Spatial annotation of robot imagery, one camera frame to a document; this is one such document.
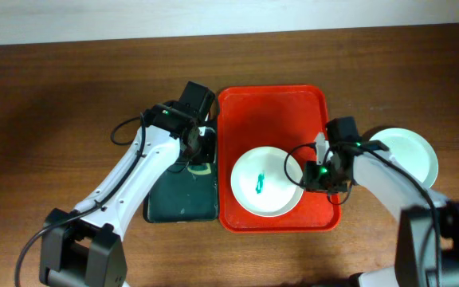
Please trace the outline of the green yellow sponge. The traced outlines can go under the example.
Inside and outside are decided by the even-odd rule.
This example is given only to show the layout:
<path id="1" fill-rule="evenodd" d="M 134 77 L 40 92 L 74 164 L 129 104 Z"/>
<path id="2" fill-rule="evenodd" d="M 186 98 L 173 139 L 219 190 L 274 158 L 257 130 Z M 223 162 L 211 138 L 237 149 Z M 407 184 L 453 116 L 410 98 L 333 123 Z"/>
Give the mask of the green yellow sponge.
<path id="1" fill-rule="evenodd" d="M 210 175 L 212 173 L 211 167 L 209 163 L 204 163 L 201 165 L 193 165 L 189 166 L 187 170 L 192 174 L 192 175 Z"/>

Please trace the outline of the white plate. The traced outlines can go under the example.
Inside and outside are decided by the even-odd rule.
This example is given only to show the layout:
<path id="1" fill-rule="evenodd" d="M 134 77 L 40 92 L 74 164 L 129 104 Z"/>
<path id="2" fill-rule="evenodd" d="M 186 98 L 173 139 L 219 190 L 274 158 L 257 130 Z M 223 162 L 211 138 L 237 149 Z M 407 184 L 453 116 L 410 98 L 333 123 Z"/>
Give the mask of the white plate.
<path id="1" fill-rule="evenodd" d="M 233 165 L 230 187 L 240 206 L 251 214 L 272 218 L 287 214 L 300 202 L 304 189 L 298 162 L 277 147 L 256 147 Z"/>

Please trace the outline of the light green plate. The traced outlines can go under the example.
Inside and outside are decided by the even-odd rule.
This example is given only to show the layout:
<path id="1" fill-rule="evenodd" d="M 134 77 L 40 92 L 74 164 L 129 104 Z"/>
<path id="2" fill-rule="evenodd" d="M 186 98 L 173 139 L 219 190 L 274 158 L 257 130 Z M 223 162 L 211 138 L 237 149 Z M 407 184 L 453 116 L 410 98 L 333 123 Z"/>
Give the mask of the light green plate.
<path id="1" fill-rule="evenodd" d="M 436 182 L 438 158 L 430 143 L 418 133 L 405 128 L 386 128 L 375 133 L 371 140 L 384 143 L 396 160 L 426 187 Z"/>

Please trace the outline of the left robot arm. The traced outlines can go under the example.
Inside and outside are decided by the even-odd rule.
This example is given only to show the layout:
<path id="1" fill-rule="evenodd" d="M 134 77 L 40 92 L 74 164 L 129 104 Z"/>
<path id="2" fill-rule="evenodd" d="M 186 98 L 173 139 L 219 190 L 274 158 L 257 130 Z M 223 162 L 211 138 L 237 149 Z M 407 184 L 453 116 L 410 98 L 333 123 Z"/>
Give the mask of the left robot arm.
<path id="1" fill-rule="evenodd" d="M 103 182 L 72 211 L 52 210 L 41 230 L 39 280 L 47 286 L 125 286 L 123 241 L 159 178 L 176 162 L 200 163 L 208 108 L 170 102 L 138 116 L 135 138 Z"/>

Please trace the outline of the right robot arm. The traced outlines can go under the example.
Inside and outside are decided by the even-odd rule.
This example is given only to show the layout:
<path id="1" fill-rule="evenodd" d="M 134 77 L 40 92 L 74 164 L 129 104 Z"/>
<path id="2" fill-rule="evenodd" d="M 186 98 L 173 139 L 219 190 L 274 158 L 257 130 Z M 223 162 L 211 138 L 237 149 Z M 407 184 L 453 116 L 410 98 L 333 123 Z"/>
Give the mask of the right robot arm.
<path id="1" fill-rule="evenodd" d="M 327 196 L 366 188 L 398 221 L 394 265 L 356 273 L 342 286 L 459 286 L 459 202 L 424 187 L 379 141 L 342 142 L 308 161 L 301 185 Z"/>

